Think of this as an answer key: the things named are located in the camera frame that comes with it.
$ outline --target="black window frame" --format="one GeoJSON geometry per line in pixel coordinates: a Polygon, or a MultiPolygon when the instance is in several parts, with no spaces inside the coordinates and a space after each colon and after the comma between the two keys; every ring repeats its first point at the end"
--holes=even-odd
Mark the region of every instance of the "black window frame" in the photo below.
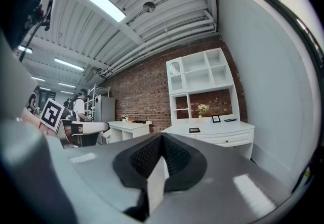
{"type": "Polygon", "coordinates": [[[314,65],[314,69],[317,76],[317,81],[319,85],[319,91],[320,91],[320,99],[321,99],[321,128],[319,133],[319,139],[317,143],[317,148],[313,153],[313,156],[310,158],[307,166],[305,169],[301,172],[297,183],[295,184],[295,187],[292,190],[292,193],[297,189],[299,186],[302,177],[307,169],[307,167],[310,167],[311,175],[314,175],[314,172],[316,172],[319,168],[319,163],[321,161],[321,145],[323,142],[324,137],[324,53],[321,47],[319,46],[316,38],[311,33],[310,29],[307,27],[307,25],[301,20],[293,11],[291,11],[288,7],[286,7],[283,3],[281,3],[279,0],[264,0],[268,4],[270,4],[274,9],[276,9],[277,12],[279,12],[285,20],[292,26],[294,31],[298,34],[301,41],[304,43],[310,58],[312,60],[312,63],[314,65]],[[304,24],[306,27],[306,30],[303,29],[303,27],[298,23],[297,19],[304,24]]]}

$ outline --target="black picture frame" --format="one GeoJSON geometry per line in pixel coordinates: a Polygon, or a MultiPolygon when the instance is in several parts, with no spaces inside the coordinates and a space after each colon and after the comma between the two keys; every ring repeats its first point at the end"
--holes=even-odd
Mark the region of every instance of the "black picture frame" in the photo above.
{"type": "Polygon", "coordinates": [[[200,132],[199,128],[189,128],[189,133],[196,133],[196,132],[200,132]]]}
{"type": "Polygon", "coordinates": [[[221,119],[219,118],[219,115],[212,115],[212,120],[213,120],[213,123],[221,122],[221,119]]]}

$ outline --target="small white desk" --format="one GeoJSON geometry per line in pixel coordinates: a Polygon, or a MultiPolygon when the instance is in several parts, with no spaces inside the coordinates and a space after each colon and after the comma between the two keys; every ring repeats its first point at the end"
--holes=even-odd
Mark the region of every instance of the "small white desk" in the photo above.
{"type": "Polygon", "coordinates": [[[254,126],[241,122],[187,123],[176,124],[162,132],[174,133],[235,150],[247,159],[251,158],[254,126]],[[190,133],[189,128],[199,128],[200,132],[190,133]]]}
{"type": "Polygon", "coordinates": [[[110,121],[110,143],[125,141],[150,134],[150,123],[133,123],[124,121],[110,121]]]}

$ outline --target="cabinet door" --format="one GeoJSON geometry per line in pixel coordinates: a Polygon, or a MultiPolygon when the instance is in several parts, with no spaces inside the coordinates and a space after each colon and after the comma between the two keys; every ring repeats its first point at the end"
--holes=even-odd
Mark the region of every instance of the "cabinet door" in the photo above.
{"type": "Polygon", "coordinates": [[[167,61],[169,95],[186,92],[186,83],[181,58],[167,61]]]}

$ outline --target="metal rack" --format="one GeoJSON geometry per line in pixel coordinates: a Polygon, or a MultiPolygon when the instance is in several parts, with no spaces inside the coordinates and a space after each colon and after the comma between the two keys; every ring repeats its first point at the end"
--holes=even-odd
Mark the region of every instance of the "metal rack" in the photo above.
{"type": "Polygon", "coordinates": [[[95,103],[94,100],[97,96],[99,95],[104,95],[105,93],[108,93],[108,97],[109,97],[109,93],[110,93],[110,87],[107,88],[103,88],[103,87],[98,87],[96,86],[96,84],[94,85],[94,87],[92,89],[88,90],[88,96],[90,96],[92,94],[92,98],[90,99],[88,97],[88,100],[85,102],[87,108],[86,108],[86,112],[90,112],[92,118],[95,117],[95,103]]]}

